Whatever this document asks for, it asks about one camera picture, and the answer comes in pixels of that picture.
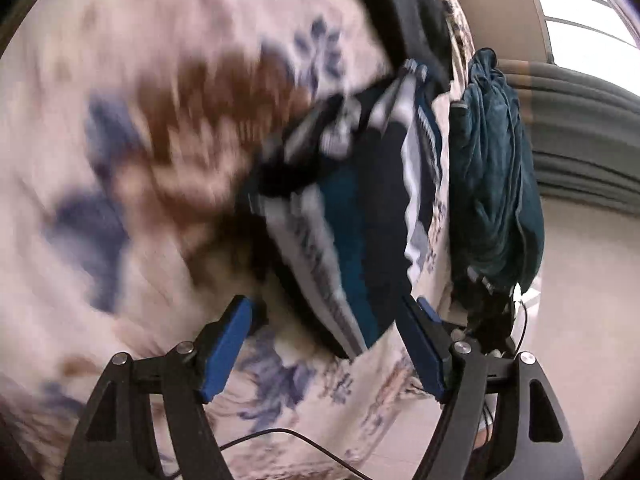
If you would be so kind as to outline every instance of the curtain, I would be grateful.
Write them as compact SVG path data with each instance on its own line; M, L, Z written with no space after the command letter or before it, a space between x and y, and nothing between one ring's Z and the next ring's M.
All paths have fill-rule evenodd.
M553 64L501 60L540 193L640 214L640 97Z

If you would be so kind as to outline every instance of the beige wall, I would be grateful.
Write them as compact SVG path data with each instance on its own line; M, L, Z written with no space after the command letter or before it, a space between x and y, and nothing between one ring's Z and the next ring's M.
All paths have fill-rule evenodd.
M459 0L476 48L490 46L499 59L546 61L533 0Z
M566 415L587 480L640 418L640 219L545 200L542 300L530 350Z

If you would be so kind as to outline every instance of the floral bedsheet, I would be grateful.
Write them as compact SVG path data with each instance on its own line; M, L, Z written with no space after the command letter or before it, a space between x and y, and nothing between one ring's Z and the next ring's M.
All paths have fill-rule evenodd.
M267 58L277 68L263 66ZM257 287L269 323L245 343L225 391L206 406L219 443L284 426L358 464L401 400L424 396L395 329L353 363L340 361L300 324L277 280L256 283L229 248L207 253L215 286L194 286L185 253L200 239L198 226L185 229L179 214L164 209L161 221L150 219L161 208L140 192L145 171L156 170L154 157L173 157L176 168L190 160L185 145L171 140L167 153L156 153L153 132L175 137L174 118L178 130L193 126L180 122L186 110L193 123L197 108L180 102L194 95L180 90L193 60L210 72L230 66L230 94L238 90L234 63L247 70L248 88L264 76L280 121L296 106L389 71L359 0L37 2L0 60L0 410L46 479L57 478L79 413L113 354L162 354L217 319L233 295ZM146 107L141 89L150 80L155 93ZM448 95L434 102L444 137L448 103ZM172 107L175 114L165 116ZM155 124L158 117L164 123ZM255 124L277 123L262 119L252 118L251 128L238 120L244 140L231 153L240 156L207 184L204 198L197 195L215 202L214 210L224 209L234 172L245 167L242 147L262 139ZM154 153L144 163L131 155L147 151ZM188 168L175 173L178 184L166 185L178 195L192 191ZM443 181L433 254L417 287L433 304L449 279ZM175 472L161 399L151 403L163 466ZM290 436L252 440L225 459L238 479L344 476Z

